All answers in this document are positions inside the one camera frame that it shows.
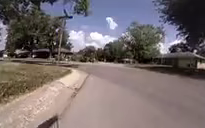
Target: lawn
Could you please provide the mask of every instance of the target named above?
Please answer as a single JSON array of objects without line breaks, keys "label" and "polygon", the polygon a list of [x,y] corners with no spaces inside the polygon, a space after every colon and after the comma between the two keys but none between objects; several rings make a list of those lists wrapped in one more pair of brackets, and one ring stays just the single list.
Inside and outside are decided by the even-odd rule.
[{"label": "lawn", "polygon": [[56,66],[0,62],[0,105],[70,72]]}]

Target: concrete curb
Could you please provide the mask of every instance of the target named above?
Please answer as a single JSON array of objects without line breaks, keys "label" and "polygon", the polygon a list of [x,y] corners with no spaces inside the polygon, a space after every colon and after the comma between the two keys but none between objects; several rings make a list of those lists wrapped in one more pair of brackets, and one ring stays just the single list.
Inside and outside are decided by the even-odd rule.
[{"label": "concrete curb", "polygon": [[0,108],[0,128],[36,128],[53,116],[63,114],[88,74],[71,74],[21,96]]}]

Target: white cloud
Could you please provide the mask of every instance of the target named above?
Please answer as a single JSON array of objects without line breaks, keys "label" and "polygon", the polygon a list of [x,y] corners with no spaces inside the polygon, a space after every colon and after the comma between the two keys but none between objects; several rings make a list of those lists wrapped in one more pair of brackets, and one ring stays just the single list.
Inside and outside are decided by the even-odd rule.
[{"label": "white cloud", "polygon": [[69,33],[69,41],[74,46],[74,51],[78,51],[83,49],[86,46],[94,46],[96,48],[104,47],[107,43],[116,40],[117,38],[102,35],[98,32],[91,32],[90,34],[86,34],[83,31],[70,31]]},{"label": "white cloud", "polygon": [[160,52],[162,54],[166,54],[169,52],[169,48],[174,45],[174,44],[179,44],[181,43],[183,40],[182,39],[176,39],[170,43],[159,43],[159,47],[160,47]]},{"label": "white cloud", "polygon": [[7,26],[0,21],[0,50],[4,50],[6,46],[6,38],[7,38]]},{"label": "white cloud", "polygon": [[85,47],[85,33],[83,31],[70,31],[69,33],[69,41],[74,46],[74,51],[78,51]]},{"label": "white cloud", "polygon": [[111,30],[114,30],[116,27],[118,27],[118,24],[113,20],[112,17],[106,17],[106,21]]}]

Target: road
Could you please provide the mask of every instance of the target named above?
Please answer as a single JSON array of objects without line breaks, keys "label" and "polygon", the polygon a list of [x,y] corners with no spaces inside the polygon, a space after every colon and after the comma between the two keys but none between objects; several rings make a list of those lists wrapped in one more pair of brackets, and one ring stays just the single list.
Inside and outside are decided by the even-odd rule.
[{"label": "road", "polygon": [[205,128],[205,80],[122,66],[90,73],[61,128]]}]

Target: blue sky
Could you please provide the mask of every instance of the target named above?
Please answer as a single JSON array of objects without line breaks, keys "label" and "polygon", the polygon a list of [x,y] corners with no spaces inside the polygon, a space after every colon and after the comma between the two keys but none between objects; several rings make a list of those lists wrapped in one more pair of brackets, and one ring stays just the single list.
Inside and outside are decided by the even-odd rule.
[{"label": "blue sky", "polygon": [[[74,51],[78,51],[88,45],[103,47],[109,41],[115,40],[126,31],[131,22],[141,24],[153,24],[160,26],[159,14],[155,10],[152,0],[91,0],[88,17],[74,15],[67,21],[67,29],[70,32],[70,42],[74,44]],[[52,15],[63,15],[64,5],[62,0],[53,6],[43,4],[42,9]],[[178,42],[173,26],[164,25],[166,41],[162,45],[166,51],[170,44]]]}]

